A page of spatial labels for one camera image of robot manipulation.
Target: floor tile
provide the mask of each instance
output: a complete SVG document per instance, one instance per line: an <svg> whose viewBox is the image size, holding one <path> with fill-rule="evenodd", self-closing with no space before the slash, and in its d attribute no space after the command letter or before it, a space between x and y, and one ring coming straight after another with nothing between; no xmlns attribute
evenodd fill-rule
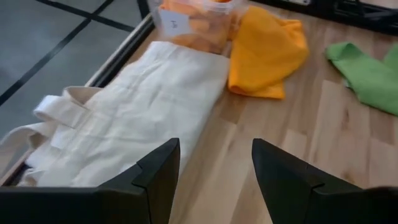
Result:
<svg viewBox="0 0 398 224"><path fill-rule="evenodd" d="M100 15L133 27L142 20L137 0L114 0Z"/></svg>
<svg viewBox="0 0 398 224"><path fill-rule="evenodd" d="M0 21L1 95L83 18L37 1L2 0Z"/></svg>
<svg viewBox="0 0 398 224"><path fill-rule="evenodd" d="M94 12L99 8L105 0L53 0L54 2L59 2L66 4L77 9L81 9L86 12Z"/></svg>

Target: bag handle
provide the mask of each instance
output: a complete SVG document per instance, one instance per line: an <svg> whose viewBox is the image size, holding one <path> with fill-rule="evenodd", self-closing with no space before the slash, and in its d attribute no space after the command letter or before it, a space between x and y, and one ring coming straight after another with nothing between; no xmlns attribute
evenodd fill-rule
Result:
<svg viewBox="0 0 398 224"><path fill-rule="evenodd" d="M53 136L59 124L76 127L89 112L84 104L100 90L97 87L70 86L64 89L63 96L46 96L34 110L34 114L45 122L15 128L0 141L0 174L26 141L31 149L36 150Z"/></svg>

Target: orange cloth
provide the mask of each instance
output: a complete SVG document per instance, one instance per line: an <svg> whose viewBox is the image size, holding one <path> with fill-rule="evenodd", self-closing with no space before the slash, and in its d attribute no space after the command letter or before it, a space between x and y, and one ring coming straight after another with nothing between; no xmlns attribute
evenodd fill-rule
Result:
<svg viewBox="0 0 398 224"><path fill-rule="evenodd" d="M282 20L250 6L233 40L228 88L241 95L283 99L282 80L307 55L300 21Z"/></svg>

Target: cloth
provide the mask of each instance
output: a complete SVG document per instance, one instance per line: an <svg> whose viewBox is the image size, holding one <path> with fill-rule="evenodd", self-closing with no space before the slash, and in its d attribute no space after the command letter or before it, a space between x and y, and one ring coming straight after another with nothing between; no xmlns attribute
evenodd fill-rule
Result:
<svg viewBox="0 0 398 224"><path fill-rule="evenodd" d="M398 116L398 45L383 62L349 42L329 46L326 57L346 78L360 102Z"/></svg>
<svg viewBox="0 0 398 224"><path fill-rule="evenodd" d="M104 89L74 87L46 96L35 114L56 123L55 130L48 123L17 128L0 143L0 154L21 136L41 136L30 141L36 151L23 185L94 187L180 138L181 173L225 86L228 63L224 56L153 42Z"/></svg>
<svg viewBox="0 0 398 224"><path fill-rule="evenodd" d="M251 6L233 40L228 88L241 95L283 99L282 80L307 55L300 21L282 20Z"/></svg>

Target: black object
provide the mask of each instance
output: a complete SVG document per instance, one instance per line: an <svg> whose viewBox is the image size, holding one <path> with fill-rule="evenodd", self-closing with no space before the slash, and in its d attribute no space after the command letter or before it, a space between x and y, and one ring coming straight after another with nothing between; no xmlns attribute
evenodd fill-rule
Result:
<svg viewBox="0 0 398 224"><path fill-rule="evenodd" d="M179 167L171 139L99 187L0 187L0 222L167 224Z"/></svg>
<svg viewBox="0 0 398 224"><path fill-rule="evenodd" d="M289 0L254 1L363 29L398 35L398 9L366 4L360 0L311 0L308 5Z"/></svg>
<svg viewBox="0 0 398 224"><path fill-rule="evenodd" d="M149 6L147 0L137 0L139 13L141 14L141 19L144 19L149 14Z"/></svg>
<svg viewBox="0 0 398 224"><path fill-rule="evenodd" d="M363 190L262 140L252 159L273 224L398 223L398 189Z"/></svg>

